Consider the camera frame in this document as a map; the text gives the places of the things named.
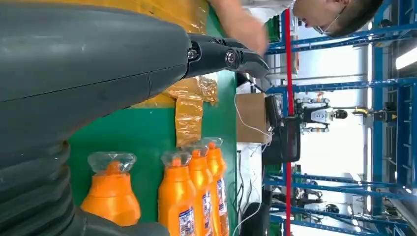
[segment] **human hand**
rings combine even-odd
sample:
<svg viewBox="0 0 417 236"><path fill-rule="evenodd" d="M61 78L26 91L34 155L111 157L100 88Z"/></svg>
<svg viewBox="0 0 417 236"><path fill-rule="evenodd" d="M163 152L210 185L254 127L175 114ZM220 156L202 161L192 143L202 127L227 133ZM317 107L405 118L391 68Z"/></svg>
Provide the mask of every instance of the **human hand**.
<svg viewBox="0 0 417 236"><path fill-rule="evenodd" d="M220 17L221 24L228 34L249 50L263 56L268 47L267 29L243 9L230 10Z"/></svg>

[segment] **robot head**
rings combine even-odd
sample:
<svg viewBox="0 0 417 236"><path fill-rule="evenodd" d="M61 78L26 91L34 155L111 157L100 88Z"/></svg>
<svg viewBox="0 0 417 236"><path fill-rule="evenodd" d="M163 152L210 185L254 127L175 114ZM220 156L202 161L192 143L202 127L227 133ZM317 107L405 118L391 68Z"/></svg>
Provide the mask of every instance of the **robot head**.
<svg viewBox="0 0 417 236"><path fill-rule="evenodd" d="M346 119L346 117L348 117L348 112L346 112L345 110L336 110L333 113L333 116L336 119Z"/></svg>
<svg viewBox="0 0 417 236"><path fill-rule="evenodd" d="M336 213L336 214L340 212L339 208L335 204L327 204L325 211L330 212L330 213Z"/></svg>

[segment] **orange plastic bottle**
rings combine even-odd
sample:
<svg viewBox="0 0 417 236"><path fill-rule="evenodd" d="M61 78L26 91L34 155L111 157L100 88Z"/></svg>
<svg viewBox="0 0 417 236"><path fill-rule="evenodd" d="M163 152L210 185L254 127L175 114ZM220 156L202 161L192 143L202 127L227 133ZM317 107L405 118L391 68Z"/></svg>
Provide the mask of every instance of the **orange plastic bottle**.
<svg viewBox="0 0 417 236"><path fill-rule="evenodd" d="M213 176L207 166L207 146L202 144L190 145L185 148L192 153L188 166L191 180L196 188L194 200L194 217L197 236L212 236L212 213L210 185Z"/></svg>
<svg viewBox="0 0 417 236"><path fill-rule="evenodd" d="M90 191L81 209L120 226L135 225L141 211L128 171L136 156L131 153L96 152L88 160L96 174L92 177Z"/></svg>
<svg viewBox="0 0 417 236"><path fill-rule="evenodd" d="M171 236L195 236L194 199L196 190L190 178L190 153L169 152L162 156L165 173L158 196L159 223Z"/></svg>
<svg viewBox="0 0 417 236"><path fill-rule="evenodd" d="M207 165L213 175L210 191L213 193L211 202L213 206L214 236L229 235L229 215L227 213L226 187L223 178L227 166L220 150L222 142L220 138L205 138L204 141L204 143L208 143Z"/></svg>

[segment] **green table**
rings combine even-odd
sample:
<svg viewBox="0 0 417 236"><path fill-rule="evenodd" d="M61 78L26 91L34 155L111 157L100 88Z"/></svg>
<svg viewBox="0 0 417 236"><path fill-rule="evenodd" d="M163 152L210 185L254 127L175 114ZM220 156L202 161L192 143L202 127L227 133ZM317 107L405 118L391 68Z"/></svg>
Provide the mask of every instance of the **green table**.
<svg viewBox="0 0 417 236"><path fill-rule="evenodd" d="M207 20L209 35L221 36L218 19L211 10ZM235 74L218 73L218 97L216 106L204 105L203 137L224 139L222 151L228 169L225 176L229 195L231 231L236 226L237 214L231 207L236 196L236 92ZM74 134L70 139L71 184L75 204L86 197L93 172L87 157L95 151L127 151L138 160L130 171L132 188L138 198L141 222L157 221L158 187L163 177L162 153L175 148L175 110L173 108L126 109L100 118Z"/></svg>

